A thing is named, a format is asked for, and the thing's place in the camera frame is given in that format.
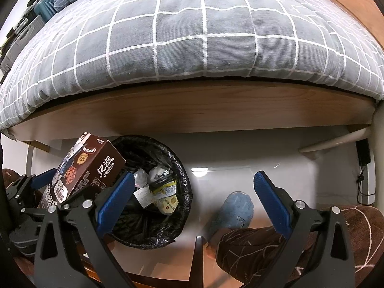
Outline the blue slipper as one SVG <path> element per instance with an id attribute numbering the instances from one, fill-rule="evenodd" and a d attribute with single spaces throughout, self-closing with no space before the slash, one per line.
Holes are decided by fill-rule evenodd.
<path id="1" fill-rule="evenodd" d="M 206 239 L 210 240 L 220 229 L 248 228 L 253 215 L 254 204 L 251 197 L 241 191 L 232 192 L 208 224 Z"/>

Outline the teal suitcase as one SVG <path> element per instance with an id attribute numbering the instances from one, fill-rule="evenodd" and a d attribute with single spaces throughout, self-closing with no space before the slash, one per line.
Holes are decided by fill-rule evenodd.
<path id="1" fill-rule="evenodd" d="M 33 12 L 47 23 L 57 13 L 54 0 L 39 0 L 33 7 Z"/>

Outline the wooden headboard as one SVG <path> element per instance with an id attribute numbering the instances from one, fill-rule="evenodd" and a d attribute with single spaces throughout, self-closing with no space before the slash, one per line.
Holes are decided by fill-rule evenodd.
<path id="1" fill-rule="evenodd" d="M 374 0 L 332 0 L 353 15 L 383 47 L 383 14 Z"/>

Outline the grey suitcase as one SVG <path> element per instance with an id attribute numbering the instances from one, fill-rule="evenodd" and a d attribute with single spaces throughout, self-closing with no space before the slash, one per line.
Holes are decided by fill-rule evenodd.
<path id="1" fill-rule="evenodd" d="M 37 15 L 37 17 L 16 36 L 16 39 L 10 44 L 8 50 L 1 56 L 1 71 L 4 74 L 11 70 L 18 55 L 44 25 L 45 22 L 42 16 Z"/>

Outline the grey checked bed sheet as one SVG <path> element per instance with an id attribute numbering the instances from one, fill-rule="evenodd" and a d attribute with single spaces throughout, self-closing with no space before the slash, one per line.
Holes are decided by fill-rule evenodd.
<path id="1" fill-rule="evenodd" d="M 1 85 L 1 129 L 60 97 L 190 77 L 270 77 L 383 98 L 383 50 L 329 0 L 79 0 Z"/>

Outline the yogurt cup yellow lid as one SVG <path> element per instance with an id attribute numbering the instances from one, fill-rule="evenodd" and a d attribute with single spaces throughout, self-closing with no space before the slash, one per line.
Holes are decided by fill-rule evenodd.
<path id="1" fill-rule="evenodd" d="M 164 215 L 172 215 L 178 206 L 176 187 L 177 180 L 173 180 L 163 184 L 153 191 L 153 203 Z"/>

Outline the clear plastic bag red print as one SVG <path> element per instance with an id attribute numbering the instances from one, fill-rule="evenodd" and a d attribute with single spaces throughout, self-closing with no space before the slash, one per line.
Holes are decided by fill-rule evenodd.
<path id="1" fill-rule="evenodd" d="M 151 183 L 154 185 L 171 174 L 172 171 L 162 165 L 157 165 L 157 167 L 151 169 L 149 173 L 140 168 L 134 173 L 135 186 L 137 188 L 143 188 Z"/>

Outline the black trash bin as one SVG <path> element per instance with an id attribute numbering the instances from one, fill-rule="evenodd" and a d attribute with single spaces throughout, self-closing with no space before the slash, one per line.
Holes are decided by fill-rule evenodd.
<path id="1" fill-rule="evenodd" d="M 186 224 L 193 191 L 176 154 L 158 140 L 128 135 L 112 141 L 135 176 L 135 192 L 111 232 L 118 242 L 138 249 L 175 242 Z"/>

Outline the wooden bed frame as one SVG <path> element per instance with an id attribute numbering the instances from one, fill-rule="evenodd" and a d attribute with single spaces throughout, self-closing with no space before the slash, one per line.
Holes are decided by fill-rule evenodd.
<path id="1" fill-rule="evenodd" d="M 62 97 L 9 133 L 35 146 L 78 138 L 367 125 L 376 101 L 339 89 L 234 77 L 131 84 Z"/>

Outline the brown cookie box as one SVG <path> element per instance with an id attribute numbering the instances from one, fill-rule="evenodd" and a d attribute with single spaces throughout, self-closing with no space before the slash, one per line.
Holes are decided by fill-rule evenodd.
<path id="1" fill-rule="evenodd" d="M 91 195 L 113 186 L 126 160 L 107 139 L 85 132 L 67 153 L 45 188 L 40 207 L 62 207 L 88 190 Z"/>

